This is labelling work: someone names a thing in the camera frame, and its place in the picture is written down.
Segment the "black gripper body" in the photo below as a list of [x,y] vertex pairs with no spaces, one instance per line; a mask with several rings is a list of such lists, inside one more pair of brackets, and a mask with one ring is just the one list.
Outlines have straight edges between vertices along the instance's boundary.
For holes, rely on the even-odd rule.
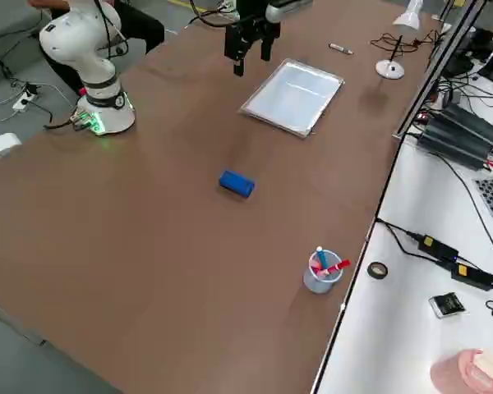
[[242,25],[247,22],[262,21],[273,25],[265,16],[268,6],[273,6],[276,1],[270,0],[237,0],[236,11],[239,14],[239,20],[234,25]]

